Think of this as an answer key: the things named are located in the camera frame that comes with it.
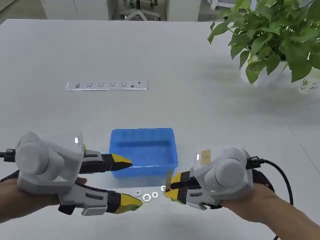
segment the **office chair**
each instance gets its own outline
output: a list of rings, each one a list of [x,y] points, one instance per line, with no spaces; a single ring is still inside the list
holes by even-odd
[[[158,5],[158,0],[149,0],[149,1],[150,1],[151,7]],[[134,0],[130,0],[131,7],[134,6],[133,2]],[[144,21],[148,21],[148,19],[146,18],[146,15],[153,16],[157,21],[161,21],[159,13],[141,9],[140,0],[136,0],[135,9],[129,9],[129,10],[124,10],[120,12],[120,18],[124,19],[125,21],[129,21],[130,19],[134,18],[137,15],[139,15]]]

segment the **human hand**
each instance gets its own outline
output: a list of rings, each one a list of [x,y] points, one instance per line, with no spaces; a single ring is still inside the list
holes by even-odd
[[[264,213],[280,198],[267,186],[255,183],[253,192],[242,199],[223,200],[221,205],[249,222],[264,223]]]
[[[47,206],[60,204],[57,194],[36,195],[17,187],[18,179],[0,183],[0,223],[21,218]],[[78,177],[77,183],[86,184],[87,179]]]

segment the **potted plant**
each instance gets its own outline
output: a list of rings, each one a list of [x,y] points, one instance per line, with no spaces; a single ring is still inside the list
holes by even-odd
[[[227,18],[224,22],[216,27],[212,23],[208,41],[211,44],[215,36],[231,31],[231,58],[240,54],[241,77],[252,85],[268,86],[287,66],[291,82],[296,82],[312,67],[320,69],[320,0],[310,4],[257,0],[251,10],[250,2],[237,0],[221,12]]]

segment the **electrical outlet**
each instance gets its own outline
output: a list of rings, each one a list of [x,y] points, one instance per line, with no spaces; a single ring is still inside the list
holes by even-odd
[[[121,91],[121,90],[148,90],[148,81],[69,81],[67,91]]]

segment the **blue plastic container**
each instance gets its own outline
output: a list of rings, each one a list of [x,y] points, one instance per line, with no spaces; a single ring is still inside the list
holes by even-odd
[[[172,128],[114,129],[109,153],[128,158],[133,164],[113,171],[116,178],[166,175],[178,165]]]

